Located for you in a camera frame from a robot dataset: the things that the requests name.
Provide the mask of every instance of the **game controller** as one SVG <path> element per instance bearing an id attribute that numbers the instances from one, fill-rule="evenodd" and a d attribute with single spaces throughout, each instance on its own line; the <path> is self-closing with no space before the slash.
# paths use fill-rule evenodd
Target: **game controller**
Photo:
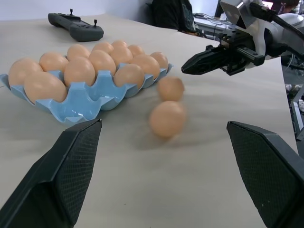
<path id="1" fill-rule="evenodd" d="M 48 21 L 51 25 L 65 28 L 70 32 L 70 36 L 79 42 L 97 41 L 104 36 L 104 31 L 100 26 L 97 26 L 97 20 L 94 20 L 94 25 L 90 25 L 81 20 L 80 17 L 73 15 L 73 10 L 70 9 L 70 14 L 49 13 Z"/>

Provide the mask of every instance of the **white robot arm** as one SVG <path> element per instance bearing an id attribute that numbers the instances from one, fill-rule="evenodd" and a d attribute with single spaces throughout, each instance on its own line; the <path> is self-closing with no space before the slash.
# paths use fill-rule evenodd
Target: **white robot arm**
<path id="1" fill-rule="evenodd" d="M 207 46 L 206 51 L 189 59 L 182 67 L 183 73 L 202 75 L 221 68 L 234 75 L 290 52 L 304 61 L 302 16 L 277 16 L 261 0 L 221 0 L 221 6 L 236 28 L 219 35 L 218 47 Z"/>

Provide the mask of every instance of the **blue egg tray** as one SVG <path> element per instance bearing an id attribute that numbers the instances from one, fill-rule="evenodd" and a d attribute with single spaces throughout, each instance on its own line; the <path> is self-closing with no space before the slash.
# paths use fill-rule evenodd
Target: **blue egg tray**
<path id="1" fill-rule="evenodd" d="M 99 71 L 92 86 L 88 86 L 85 82 L 73 82 L 68 88 L 66 99 L 61 103 L 53 99 L 41 99 L 33 104 L 26 96 L 22 85 L 9 85 L 7 74 L 0 75 L 0 81 L 15 96 L 27 100 L 33 106 L 51 113 L 59 122 L 71 126 L 95 119 L 100 110 L 114 109 L 124 98 L 136 95 L 141 89 L 148 88 L 165 77 L 172 67 L 173 65 L 169 64 L 168 70 L 161 69 L 160 75 L 156 79 L 153 79 L 153 75 L 145 75 L 143 85 L 139 89 L 137 89 L 136 84 L 125 84 L 122 87 L 117 87 L 110 71 Z M 50 73 L 64 82 L 62 72 L 51 71 Z"/>

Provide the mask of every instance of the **table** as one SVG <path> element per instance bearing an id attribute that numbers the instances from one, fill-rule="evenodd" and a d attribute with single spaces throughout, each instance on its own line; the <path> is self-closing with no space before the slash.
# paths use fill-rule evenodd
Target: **table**
<path id="1" fill-rule="evenodd" d="M 239 121 L 274 131 L 296 151 L 280 60 L 229 77 L 203 76 L 180 67 L 212 40 L 155 28 L 109 15 L 98 19 L 103 40 L 124 39 L 146 53 L 162 51 L 185 84 L 184 132 L 164 142 L 147 126 L 160 103 L 154 86 L 116 109 L 101 113 L 95 168 L 76 228 L 264 228 L 248 195 L 226 131 Z M 65 54 L 75 41 L 47 20 L 0 22 L 1 72 L 18 58 Z M 93 48 L 96 42 L 83 43 Z M 30 166 L 66 128 L 51 115 L 0 88 L 0 206 Z"/>

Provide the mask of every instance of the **egg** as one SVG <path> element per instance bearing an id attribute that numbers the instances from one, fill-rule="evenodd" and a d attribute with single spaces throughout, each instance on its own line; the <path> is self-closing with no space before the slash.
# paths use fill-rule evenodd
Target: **egg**
<path id="1" fill-rule="evenodd" d="M 116 40 L 112 43 L 112 46 L 115 48 L 115 47 L 119 47 L 119 46 L 123 46 L 125 48 L 128 47 L 127 43 L 124 42 L 123 40 Z"/>
<path id="2" fill-rule="evenodd" d="M 39 64 L 43 71 L 60 70 L 64 72 L 68 60 L 60 53 L 47 52 L 40 57 Z"/>
<path id="3" fill-rule="evenodd" d="M 123 46 L 117 46 L 111 53 L 111 57 L 114 60 L 116 66 L 120 63 L 130 63 L 133 59 L 132 52 Z"/>
<path id="4" fill-rule="evenodd" d="M 72 82 L 85 82 L 88 86 L 92 86 L 95 80 L 95 69 L 93 64 L 87 58 L 74 58 L 66 66 L 64 81 L 68 87 Z"/>
<path id="5" fill-rule="evenodd" d="M 163 77 L 157 83 L 157 91 L 163 101 L 179 101 L 182 99 L 185 86 L 178 77 Z"/>
<path id="6" fill-rule="evenodd" d="M 186 110 L 181 103 L 165 101 L 151 112 L 149 126 L 157 136 L 171 138 L 181 133 L 186 119 Z"/>
<path id="7" fill-rule="evenodd" d="M 139 65 L 145 74 L 153 75 L 154 79 L 156 79 L 161 72 L 159 63 L 153 57 L 146 54 L 135 56 L 131 63 Z"/>
<path id="8" fill-rule="evenodd" d="M 89 56 L 89 60 L 91 61 L 95 69 L 96 75 L 99 70 L 109 70 L 112 76 L 116 72 L 116 64 L 114 60 L 111 58 L 109 54 L 107 54 L 104 51 L 101 50 L 93 51 Z"/>
<path id="9" fill-rule="evenodd" d="M 69 61 L 71 61 L 77 57 L 88 58 L 89 55 L 90 55 L 90 51 L 81 44 L 74 44 L 67 51 L 67 59 Z"/>
<path id="10" fill-rule="evenodd" d="M 24 92 L 32 103 L 39 99 L 63 102 L 67 89 L 62 81 L 48 72 L 34 72 L 24 80 Z"/>
<path id="11" fill-rule="evenodd" d="M 95 51 L 95 50 L 101 50 L 101 51 L 104 51 L 104 52 L 110 54 L 114 50 L 114 47 L 109 42 L 105 41 L 105 42 L 100 42 L 100 43 L 96 44 L 92 51 Z"/>
<path id="12" fill-rule="evenodd" d="M 122 87 L 124 84 L 137 84 L 137 89 L 142 87 L 144 81 L 144 72 L 136 64 L 127 64 L 118 69 L 113 77 L 114 84 Z"/>
<path id="13" fill-rule="evenodd" d="M 132 52 L 133 57 L 140 54 L 145 54 L 144 50 L 138 45 L 130 45 L 128 49 Z"/>
<path id="14" fill-rule="evenodd" d="M 156 59 L 156 61 L 160 64 L 160 68 L 168 69 L 169 67 L 168 59 L 162 52 L 159 51 L 154 52 L 150 56 Z"/>
<path id="15" fill-rule="evenodd" d="M 9 85 L 23 85 L 28 75 L 42 71 L 39 62 L 27 57 L 19 59 L 9 69 Z"/>

